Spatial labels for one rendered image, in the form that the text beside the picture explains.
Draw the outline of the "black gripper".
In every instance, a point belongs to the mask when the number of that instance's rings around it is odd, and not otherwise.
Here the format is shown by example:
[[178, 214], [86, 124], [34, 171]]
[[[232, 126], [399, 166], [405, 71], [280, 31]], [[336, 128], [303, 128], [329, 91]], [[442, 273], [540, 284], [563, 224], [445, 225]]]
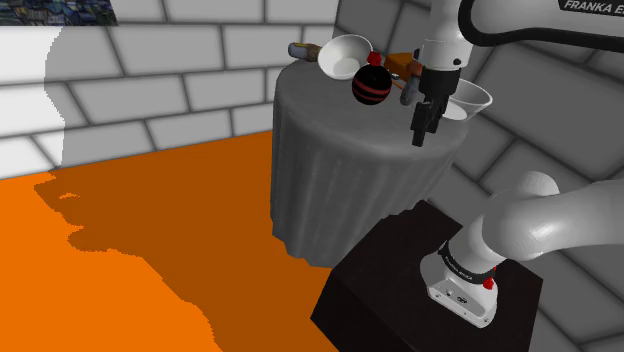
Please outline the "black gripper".
[[410, 127], [413, 131], [413, 146], [423, 146], [427, 127], [429, 133], [437, 131], [439, 121], [446, 111], [449, 97], [456, 92], [460, 74], [460, 69], [450, 71], [434, 70], [427, 67], [422, 69], [418, 91], [423, 98], [415, 106]]

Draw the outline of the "white bowl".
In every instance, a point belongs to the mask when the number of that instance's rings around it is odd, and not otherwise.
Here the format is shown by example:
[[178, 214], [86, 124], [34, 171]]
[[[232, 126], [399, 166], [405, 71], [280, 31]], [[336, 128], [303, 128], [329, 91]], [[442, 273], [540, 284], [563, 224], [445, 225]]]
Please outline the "white bowl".
[[328, 77], [351, 80], [357, 71], [368, 64], [372, 44], [363, 36], [345, 34], [327, 42], [318, 55], [318, 65]]
[[455, 93], [449, 97], [443, 117], [453, 121], [468, 121], [492, 102], [493, 97], [485, 89], [460, 79]]

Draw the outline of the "dark blue wall picture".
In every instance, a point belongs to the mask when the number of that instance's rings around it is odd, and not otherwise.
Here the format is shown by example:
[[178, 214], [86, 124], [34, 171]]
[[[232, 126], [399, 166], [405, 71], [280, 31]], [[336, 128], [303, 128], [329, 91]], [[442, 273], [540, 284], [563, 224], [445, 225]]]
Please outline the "dark blue wall picture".
[[110, 0], [0, 0], [0, 26], [117, 26]]

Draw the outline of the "orange box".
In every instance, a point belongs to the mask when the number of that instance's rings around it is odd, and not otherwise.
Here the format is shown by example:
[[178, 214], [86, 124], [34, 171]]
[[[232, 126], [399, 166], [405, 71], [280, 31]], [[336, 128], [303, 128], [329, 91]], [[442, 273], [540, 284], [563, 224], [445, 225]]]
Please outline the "orange box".
[[420, 77], [422, 73], [422, 65], [409, 52], [388, 54], [383, 66], [403, 81], [408, 81], [412, 76]]

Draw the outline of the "dark robot stand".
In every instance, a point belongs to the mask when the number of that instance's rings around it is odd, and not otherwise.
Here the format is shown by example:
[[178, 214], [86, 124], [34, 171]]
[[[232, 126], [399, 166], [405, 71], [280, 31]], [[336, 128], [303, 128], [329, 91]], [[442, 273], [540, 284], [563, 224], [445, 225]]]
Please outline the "dark robot stand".
[[331, 271], [312, 321], [339, 352], [529, 352], [543, 280], [521, 264], [498, 265], [485, 328], [428, 296], [420, 261], [460, 228], [425, 201], [380, 220]]

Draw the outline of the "round table with grey cloth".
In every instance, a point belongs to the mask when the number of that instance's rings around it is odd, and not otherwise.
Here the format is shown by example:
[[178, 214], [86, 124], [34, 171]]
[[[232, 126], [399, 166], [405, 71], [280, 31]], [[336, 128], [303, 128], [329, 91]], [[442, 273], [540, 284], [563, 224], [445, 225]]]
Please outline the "round table with grey cloth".
[[276, 80], [270, 216], [289, 255], [335, 267], [379, 220], [426, 199], [467, 132], [450, 103], [435, 133], [412, 143], [413, 110], [398, 91], [359, 103], [348, 81], [296, 61]]

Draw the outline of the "grey and yellow cylinder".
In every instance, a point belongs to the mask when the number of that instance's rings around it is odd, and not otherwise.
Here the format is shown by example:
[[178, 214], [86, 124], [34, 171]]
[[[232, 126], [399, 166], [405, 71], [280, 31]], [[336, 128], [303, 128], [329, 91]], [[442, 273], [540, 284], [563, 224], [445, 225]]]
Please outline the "grey and yellow cylinder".
[[317, 62], [322, 47], [311, 43], [291, 42], [288, 45], [288, 54], [295, 59], [307, 62]]

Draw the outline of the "black red-striped round vase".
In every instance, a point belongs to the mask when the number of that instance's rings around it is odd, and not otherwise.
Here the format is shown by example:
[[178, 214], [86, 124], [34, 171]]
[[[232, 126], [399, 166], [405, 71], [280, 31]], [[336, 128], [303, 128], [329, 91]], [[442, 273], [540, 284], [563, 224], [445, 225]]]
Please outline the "black red-striped round vase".
[[389, 95], [392, 77], [381, 65], [382, 57], [379, 52], [371, 51], [366, 62], [352, 79], [352, 94], [362, 104], [377, 105]]

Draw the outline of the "grey-handled orange tool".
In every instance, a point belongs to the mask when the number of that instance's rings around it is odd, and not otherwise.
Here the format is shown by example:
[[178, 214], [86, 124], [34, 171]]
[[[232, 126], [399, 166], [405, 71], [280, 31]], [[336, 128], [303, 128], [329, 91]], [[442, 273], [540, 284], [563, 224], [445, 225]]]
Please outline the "grey-handled orange tool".
[[401, 90], [399, 102], [404, 106], [411, 105], [418, 94], [418, 84], [422, 73], [422, 65], [413, 60], [405, 66], [401, 73], [389, 70], [393, 84]]

